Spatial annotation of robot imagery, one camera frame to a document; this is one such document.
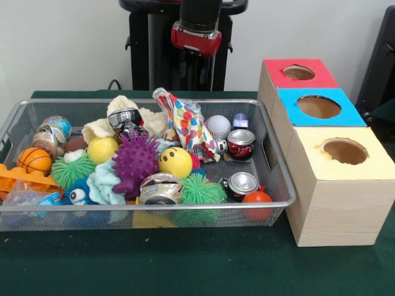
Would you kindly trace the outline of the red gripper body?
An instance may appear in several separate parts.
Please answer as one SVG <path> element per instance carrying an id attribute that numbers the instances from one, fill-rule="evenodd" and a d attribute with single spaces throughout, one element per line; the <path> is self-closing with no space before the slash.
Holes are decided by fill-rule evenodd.
<path id="1" fill-rule="evenodd" d="M 222 41 L 222 33 L 214 30 L 210 33 L 195 33 L 184 29 L 179 21 L 176 21 L 170 34 L 173 47 L 182 50 L 192 50 L 202 56 L 212 57 L 216 55 Z"/>

